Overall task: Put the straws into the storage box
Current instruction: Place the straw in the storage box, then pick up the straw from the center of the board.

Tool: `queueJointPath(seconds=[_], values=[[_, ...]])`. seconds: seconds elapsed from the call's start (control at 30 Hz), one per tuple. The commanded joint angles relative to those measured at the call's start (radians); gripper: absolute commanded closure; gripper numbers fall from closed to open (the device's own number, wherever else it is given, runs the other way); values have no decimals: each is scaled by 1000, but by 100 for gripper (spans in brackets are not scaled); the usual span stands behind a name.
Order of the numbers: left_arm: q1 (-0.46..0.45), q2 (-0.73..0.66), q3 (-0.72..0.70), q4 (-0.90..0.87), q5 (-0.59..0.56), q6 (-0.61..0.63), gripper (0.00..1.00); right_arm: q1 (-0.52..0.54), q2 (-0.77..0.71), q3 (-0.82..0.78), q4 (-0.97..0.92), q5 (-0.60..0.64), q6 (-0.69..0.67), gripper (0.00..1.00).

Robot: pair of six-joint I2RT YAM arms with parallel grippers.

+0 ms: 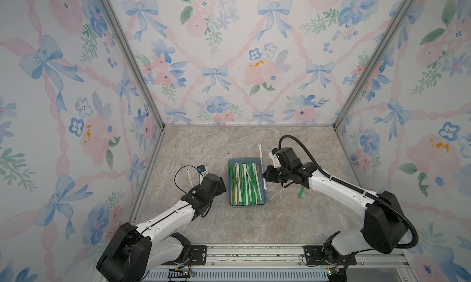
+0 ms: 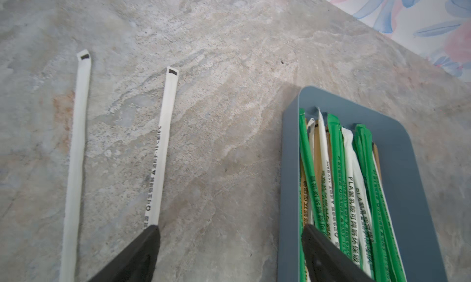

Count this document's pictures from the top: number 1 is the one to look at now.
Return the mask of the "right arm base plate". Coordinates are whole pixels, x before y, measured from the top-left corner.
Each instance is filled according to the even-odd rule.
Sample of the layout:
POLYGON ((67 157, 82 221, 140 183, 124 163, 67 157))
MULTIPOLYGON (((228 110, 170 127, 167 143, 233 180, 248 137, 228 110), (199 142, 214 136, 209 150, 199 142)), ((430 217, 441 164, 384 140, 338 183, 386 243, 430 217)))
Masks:
POLYGON ((341 256, 332 249, 326 250, 323 245, 303 246, 302 262, 309 267, 357 265, 355 255, 341 256))

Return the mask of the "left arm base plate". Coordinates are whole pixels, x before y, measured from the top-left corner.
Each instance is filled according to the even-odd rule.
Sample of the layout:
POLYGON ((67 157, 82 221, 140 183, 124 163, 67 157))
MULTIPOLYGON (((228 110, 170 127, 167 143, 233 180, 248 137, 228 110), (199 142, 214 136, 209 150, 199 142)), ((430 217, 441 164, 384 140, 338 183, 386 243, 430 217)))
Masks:
POLYGON ((207 259, 207 245, 184 246, 182 252, 173 261, 167 261, 163 266, 204 266, 207 259))

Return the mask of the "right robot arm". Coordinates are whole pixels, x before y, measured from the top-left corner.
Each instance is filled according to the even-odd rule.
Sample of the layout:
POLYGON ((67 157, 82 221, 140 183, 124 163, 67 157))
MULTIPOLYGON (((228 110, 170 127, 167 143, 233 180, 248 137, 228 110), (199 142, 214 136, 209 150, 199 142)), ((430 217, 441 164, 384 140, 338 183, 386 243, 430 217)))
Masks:
POLYGON ((366 251, 387 255, 395 249, 414 248, 419 243, 417 229, 405 216, 396 196, 388 191, 378 194, 357 187, 316 168, 311 162, 296 170, 270 165, 263 177, 285 188, 297 184, 320 192, 362 218, 361 227, 335 232, 324 242, 323 258, 328 263, 338 263, 366 251))

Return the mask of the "blue plastic storage tray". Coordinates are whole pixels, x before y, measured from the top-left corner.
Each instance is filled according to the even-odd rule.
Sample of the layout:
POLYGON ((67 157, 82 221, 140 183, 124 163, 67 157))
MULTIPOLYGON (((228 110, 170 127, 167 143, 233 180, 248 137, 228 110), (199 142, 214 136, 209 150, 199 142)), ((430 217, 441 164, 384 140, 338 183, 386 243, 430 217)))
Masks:
POLYGON ((231 207, 261 207, 267 203, 259 158, 228 161, 228 192, 231 207))

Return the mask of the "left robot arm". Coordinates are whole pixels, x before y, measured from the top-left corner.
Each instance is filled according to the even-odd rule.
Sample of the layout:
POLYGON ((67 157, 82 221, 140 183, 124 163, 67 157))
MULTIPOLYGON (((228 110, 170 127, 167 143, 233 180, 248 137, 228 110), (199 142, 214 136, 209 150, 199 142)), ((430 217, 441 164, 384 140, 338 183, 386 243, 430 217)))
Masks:
POLYGON ((214 198, 225 192, 223 179, 207 174, 164 213, 140 224, 121 225, 96 269, 109 282, 139 282, 149 271, 167 262, 187 263, 191 242, 176 230, 206 216, 214 198))

